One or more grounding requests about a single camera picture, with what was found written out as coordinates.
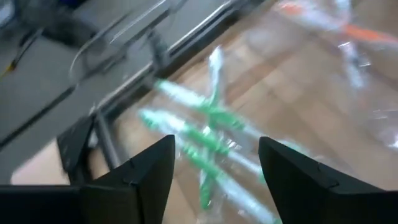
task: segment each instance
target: orange object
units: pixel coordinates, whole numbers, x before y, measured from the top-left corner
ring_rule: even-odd
[[[304,12],[304,8],[295,2],[280,3],[278,7],[291,16],[301,15]]]
[[[344,33],[354,39],[369,41],[369,42],[388,42],[397,43],[398,40],[388,34],[377,32],[369,29],[363,29],[351,24],[347,24],[343,27]]]

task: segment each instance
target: metal rod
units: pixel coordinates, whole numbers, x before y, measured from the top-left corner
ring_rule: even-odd
[[[109,169],[115,169],[128,160],[122,149],[117,147],[113,132],[101,111],[96,114],[95,132]]]

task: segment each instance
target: green toothbrush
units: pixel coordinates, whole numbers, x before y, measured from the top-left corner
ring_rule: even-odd
[[[247,124],[242,118],[230,112],[227,108],[214,105],[211,100],[205,98],[204,96],[200,96],[195,92],[190,91],[180,85],[177,85],[167,80],[157,80],[155,83],[155,89],[165,93],[177,103],[185,105],[193,110],[197,110],[207,115],[207,117],[211,117],[213,121],[224,127],[230,128],[232,130],[241,131],[254,139],[259,139],[260,137],[267,136],[250,124]],[[303,147],[296,145],[292,142],[290,142],[289,145],[289,147],[291,147],[293,150],[309,156],[309,153]]]

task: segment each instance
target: metal frame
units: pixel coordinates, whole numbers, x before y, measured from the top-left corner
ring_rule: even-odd
[[[171,47],[164,45],[154,26],[145,27],[152,50],[152,63],[125,83],[112,97],[100,103],[94,113],[79,120],[57,139],[62,166],[68,173],[71,184],[92,180],[88,170],[87,155],[91,149],[89,139],[93,133],[98,138],[98,146],[110,170],[127,161],[129,157],[115,141],[110,124],[124,110],[151,91],[148,83],[152,78],[171,76],[262,2],[263,0],[225,2]]]

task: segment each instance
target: toothbrush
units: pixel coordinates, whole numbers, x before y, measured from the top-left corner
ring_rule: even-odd
[[[261,166],[253,163],[236,151],[230,150],[228,146],[219,140],[218,135],[208,126],[205,127],[203,131],[199,131],[194,126],[188,124],[186,121],[176,117],[168,111],[152,111],[144,109],[140,110],[139,114],[141,119],[149,128],[154,125],[157,129],[169,130],[170,132],[168,132],[168,134],[178,134],[192,141],[198,142],[211,152],[224,155],[231,161],[238,163],[256,175],[259,180],[264,183],[264,175],[262,173]]]
[[[223,53],[221,47],[218,46],[211,53],[208,59],[208,70],[211,75],[212,81],[212,94],[210,97],[210,101],[212,105],[220,105],[223,102],[223,87],[221,82],[221,70],[223,67]],[[217,124],[211,118],[208,117],[208,125],[211,129],[216,129]],[[214,152],[211,152],[207,147],[203,149],[203,157],[208,159],[209,161],[214,161],[215,155]],[[207,175],[204,170],[200,171],[200,203],[203,209],[208,209],[211,202],[211,192],[214,180]]]
[[[338,3],[341,10],[348,12],[348,3],[341,0]],[[275,5],[277,12],[291,20],[312,29],[331,31],[337,34],[344,34],[354,40],[368,44],[377,44],[385,47],[392,47],[398,50],[398,39],[383,32],[371,29],[364,29],[347,22],[347,18],[337,19],[329,16],[320,10],[312,2],[303,1],[282,1]]]
[[[168,80],[157,80],[155,89],[165,93],[170,99],[187,106],[193,110],[199,111],[208,117],[211,117],[217,124],[227,127],[233,131],[241,131],[254,139],[268,136],[253,126],[247,124],[242,118],[230,112],[224,106],[214,106],[211,101],[204,96],[196,94],[180,85],[172,83]],[[301,146],[291,144],[292,149],[304,155],[309,155],[306,149]]]
[[[207,161],[198,151],[188,144],[184,144],[176,138],[176,145],[180,146],[185,156],[197,166],[204,170],[207,175],[215,179],[220,189],[226,194],[227,199],[238,208],[243,209],[248,215],[258,220],[260,223],[281,223],[272,212],[252,196],[246,189],[241,187],[232,177],[225,173],[217,165]]]

